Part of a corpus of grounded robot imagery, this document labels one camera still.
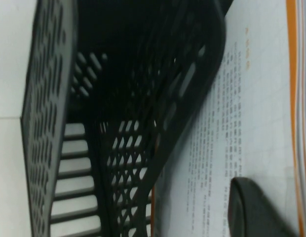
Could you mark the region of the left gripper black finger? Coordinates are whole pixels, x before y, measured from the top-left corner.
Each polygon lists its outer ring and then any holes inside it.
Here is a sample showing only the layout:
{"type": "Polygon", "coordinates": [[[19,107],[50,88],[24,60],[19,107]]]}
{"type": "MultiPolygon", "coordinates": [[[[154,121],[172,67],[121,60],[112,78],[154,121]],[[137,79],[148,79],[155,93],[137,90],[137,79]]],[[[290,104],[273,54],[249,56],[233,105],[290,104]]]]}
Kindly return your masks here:
{"type": "Polygon", "coordinates": [[[232,237],[298,237],[295,198],[284,181],[234,177],[230,182],[228,225],[232,237]]]}

